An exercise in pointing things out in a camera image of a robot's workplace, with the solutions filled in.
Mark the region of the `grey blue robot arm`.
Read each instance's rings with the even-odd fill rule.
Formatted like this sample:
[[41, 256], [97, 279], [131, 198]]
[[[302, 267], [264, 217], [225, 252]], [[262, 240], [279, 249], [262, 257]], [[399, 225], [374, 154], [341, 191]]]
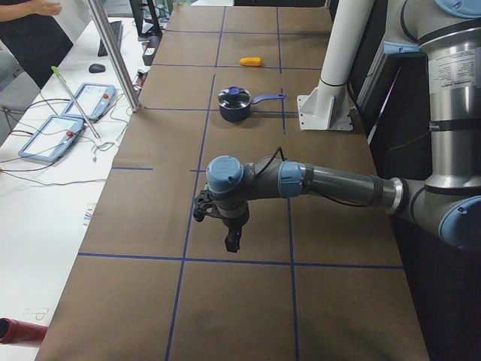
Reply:
[[480, 250], [480, 3], [390, 1], [384, 52], [428, 59], [432, 173], [426, 180], [382, 179], [288, 161], [280, 151], [257, 163], [219, 156], [193, 217], [221, 219], [226, 249], [237, 252], [255, 199], [314, 194], [381, 207], [459, 250]]

